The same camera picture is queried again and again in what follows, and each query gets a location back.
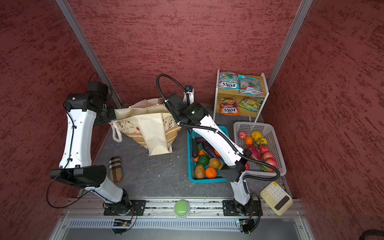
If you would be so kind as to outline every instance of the candy bag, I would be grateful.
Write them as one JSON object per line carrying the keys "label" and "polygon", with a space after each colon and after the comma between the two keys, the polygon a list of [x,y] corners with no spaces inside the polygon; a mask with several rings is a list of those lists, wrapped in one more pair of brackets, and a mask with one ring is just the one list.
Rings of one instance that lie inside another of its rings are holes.
{"label": "candy bag", "polygon": [[240,114],[239,107],[236,103],[236,98],[219,97],[220,113],[224,115],[237,116]]}
{"label": "candy bag", "polygon": [[260,86],[260,80],[257,78],[247,77],[244,75],[239,75],[238,79],[240,81],[240,93],[263,96],[262,87]]}
{"label": "candy bag", "polygon": [[227,89],[240,89],[239,74],[233,72],[220,72],[218,77],[218,87]]}
{"label": "candy bag", "polygon": [[239,106],[251,112],[257,113],[263,101],[264,101],[264,98],[245,97],[241,102],[239,102]]}

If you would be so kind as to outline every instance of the calculator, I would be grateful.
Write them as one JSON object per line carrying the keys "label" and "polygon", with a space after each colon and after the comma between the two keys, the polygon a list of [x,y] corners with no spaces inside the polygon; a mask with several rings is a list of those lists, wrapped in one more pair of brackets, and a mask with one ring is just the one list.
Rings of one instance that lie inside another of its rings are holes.
{"label": "calculator", "polygon": [[266,204],[279,216],[281,216],[293,203],[288,195],[276,182],[271,182],[261,192],[260,196]]}

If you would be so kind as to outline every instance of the white plastic basket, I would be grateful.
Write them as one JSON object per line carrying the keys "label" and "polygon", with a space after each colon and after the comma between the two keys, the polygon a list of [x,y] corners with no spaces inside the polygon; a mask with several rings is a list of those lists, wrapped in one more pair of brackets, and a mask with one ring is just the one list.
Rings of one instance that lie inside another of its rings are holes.
{"label": "white plastic basket", "polygon": [[[246,144],[244,140],[239,138],[239,132],[244,131],[248,136],[251,136],[254,131],[262,133],[264,138],[268,141],[268,148],[271,153],[275,156],[277,162],[277,169],[280,171],[280,175],[284,176],[287,173],[285,167],[283,155],[279,141],[277,141],[275,129],[270,124],[261,122],[235,122],[233,125],[233,133],[235,135],[235,143],[237,146],[245,148]],[[249,161],[249,173],[257,175],[275,176],[273,172],[264,172],[263,169],[256,163]]]}

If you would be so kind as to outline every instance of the potato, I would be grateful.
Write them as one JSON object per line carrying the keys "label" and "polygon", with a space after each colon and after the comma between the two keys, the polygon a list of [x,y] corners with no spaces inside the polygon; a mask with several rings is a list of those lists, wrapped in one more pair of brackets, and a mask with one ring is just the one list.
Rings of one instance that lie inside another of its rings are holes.
{"label": "potato", "polygon": [[203,179],[205,176],[205,169],[203,165],[197,165],[195,168],[195,178],[196,179]]}

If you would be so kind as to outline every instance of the green button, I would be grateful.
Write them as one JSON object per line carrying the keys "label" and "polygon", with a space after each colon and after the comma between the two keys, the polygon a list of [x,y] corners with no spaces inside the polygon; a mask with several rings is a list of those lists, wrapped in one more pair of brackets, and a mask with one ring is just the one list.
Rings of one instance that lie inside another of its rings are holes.
{"label": "green button", "polygon": [[179,200],[176,202],[174,210],[177,216],[184,217],[189,211],[189,204],[185,200]]}

